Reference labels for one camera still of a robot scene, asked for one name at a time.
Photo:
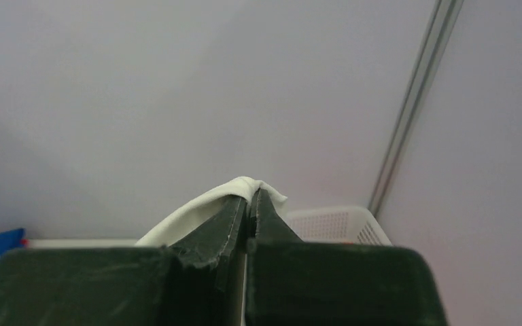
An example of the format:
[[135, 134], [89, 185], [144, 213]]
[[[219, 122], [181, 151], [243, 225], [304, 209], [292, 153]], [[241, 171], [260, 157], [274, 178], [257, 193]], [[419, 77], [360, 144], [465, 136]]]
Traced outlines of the white plastic basket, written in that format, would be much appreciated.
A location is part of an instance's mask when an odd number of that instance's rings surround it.
[[360, 206], [292, 211], [285, 222], [304, 241], [390, 246], [372, 213]]

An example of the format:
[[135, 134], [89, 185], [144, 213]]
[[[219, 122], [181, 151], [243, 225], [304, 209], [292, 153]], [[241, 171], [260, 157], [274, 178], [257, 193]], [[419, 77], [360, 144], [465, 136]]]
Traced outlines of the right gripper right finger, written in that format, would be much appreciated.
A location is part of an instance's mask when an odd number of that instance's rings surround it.
[[302, 240], [269, 193], [249, 214], [247, 325], [447, 325], [426, 260], [404, 247]]

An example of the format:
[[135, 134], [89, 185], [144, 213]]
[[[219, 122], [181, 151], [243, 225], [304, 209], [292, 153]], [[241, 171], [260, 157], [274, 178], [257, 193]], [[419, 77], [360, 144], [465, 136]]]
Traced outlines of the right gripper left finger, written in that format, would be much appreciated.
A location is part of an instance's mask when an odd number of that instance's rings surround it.
[[16, 249], [0, 259], [0, 325], [238, 325], [246, 201], [159, 247]]

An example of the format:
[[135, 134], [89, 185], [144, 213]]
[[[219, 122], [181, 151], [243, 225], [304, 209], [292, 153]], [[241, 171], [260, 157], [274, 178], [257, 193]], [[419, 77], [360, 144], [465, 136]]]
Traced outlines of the white printed t-shirt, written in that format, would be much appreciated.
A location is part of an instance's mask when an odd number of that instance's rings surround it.
[[262, 180], [240, 176], [185, 203], [142, 236], [135, 246], [172, 245], [218, 213], [230, 196], [244, 199], [248, 205], [251, 205], [254, 194], [260, 189], [268, 192], [277, 213], [281, 216], [284, 215], [288, 200], [286, 196]]

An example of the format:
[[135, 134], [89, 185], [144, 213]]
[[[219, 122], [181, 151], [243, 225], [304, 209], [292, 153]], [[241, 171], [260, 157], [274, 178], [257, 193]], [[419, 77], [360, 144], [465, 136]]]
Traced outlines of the right corner aluminium post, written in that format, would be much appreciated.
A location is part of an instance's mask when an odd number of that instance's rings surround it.
[[368, 210], [375, 217], [379, 216], [390, 192], [401, 157], [406, 151], [408, 138], [414, 128], [415, 119], [430, 91], [463, 3], [462, 0], [434, 2], [396, 124], [368, 203]]

